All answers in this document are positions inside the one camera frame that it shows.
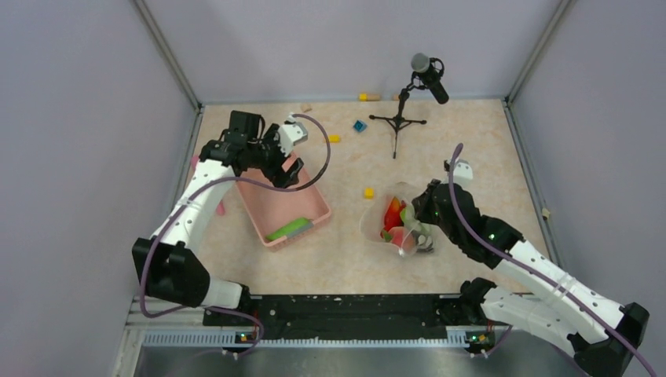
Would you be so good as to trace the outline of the clear dotted zip top bag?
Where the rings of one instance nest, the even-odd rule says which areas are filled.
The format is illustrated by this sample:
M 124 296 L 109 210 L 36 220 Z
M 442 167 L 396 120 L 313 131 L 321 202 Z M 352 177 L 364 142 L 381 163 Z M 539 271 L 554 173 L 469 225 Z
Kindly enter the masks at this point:
M 415 216 L 412 201 L 420 193 L 404 181 L 385 188 L 361 216 L 360 233 L 365 241 L 402 258 L 434 253 L 434 227 Z

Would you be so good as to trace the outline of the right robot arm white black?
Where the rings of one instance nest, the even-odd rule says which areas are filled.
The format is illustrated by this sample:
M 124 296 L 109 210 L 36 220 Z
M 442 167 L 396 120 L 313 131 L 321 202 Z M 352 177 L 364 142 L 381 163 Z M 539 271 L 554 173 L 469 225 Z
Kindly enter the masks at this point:
M 460 185 L 433 180 L 414 198 L 417 221 L 438 227 L 468 258 L 516 280 L 535 301 L 482 278 L 461 287 L 463 318 L 519 328 L 549 342 L 590 376 L 621 376 L 631 360 L 656 372 L 639 352 L 650 314 L 582 284 L 543 256 L 505 221 L 482 214 Z

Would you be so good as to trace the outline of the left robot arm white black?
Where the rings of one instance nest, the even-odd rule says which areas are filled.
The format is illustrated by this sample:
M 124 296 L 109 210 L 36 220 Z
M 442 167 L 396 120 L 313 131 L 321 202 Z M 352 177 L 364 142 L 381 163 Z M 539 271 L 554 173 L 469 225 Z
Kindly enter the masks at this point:
M 167 219 L 132 247 L 143 295 L 184 307 L 217 306 L 232 324 L 251 317 L 252 305 L 239 283 L 212 277 L 196 253 L 219 203 L 243 172 L 259 170 L 265 186 L 290 192 L 303 167 L 297 158 L 286 166 L 296 145 L 308 138 L 293 115 L 266 126 L 261 115 L 234 111 L 229 126 L 199 153 L 195 172 Z

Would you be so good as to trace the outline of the green toy cucumber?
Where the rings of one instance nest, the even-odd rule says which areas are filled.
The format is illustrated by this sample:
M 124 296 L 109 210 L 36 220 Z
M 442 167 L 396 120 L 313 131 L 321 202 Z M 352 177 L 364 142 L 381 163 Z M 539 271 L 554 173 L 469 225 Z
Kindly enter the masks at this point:
M 278 228 L 276 231 L 270 233 L 265 238 L 273 242 L 279 238 L 286 236 L 290 237 L 293 235 L 299 234 L 301 231 L 307 230 L 312 227 L 312 221 L 308 218 L 296 218 L 293 221 L 290 221 L 286 225 Z

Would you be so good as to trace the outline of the pink toy peach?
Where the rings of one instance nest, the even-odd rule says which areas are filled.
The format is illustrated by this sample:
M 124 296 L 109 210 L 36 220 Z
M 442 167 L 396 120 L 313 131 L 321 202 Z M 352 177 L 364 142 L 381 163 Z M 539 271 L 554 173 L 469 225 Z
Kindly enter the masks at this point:
M 390 236 L 390 243 L 403 249 L 405 252 L 415 248 L 415 238 L 410 229 L 403 226 L 393 227 L 388 234 Z

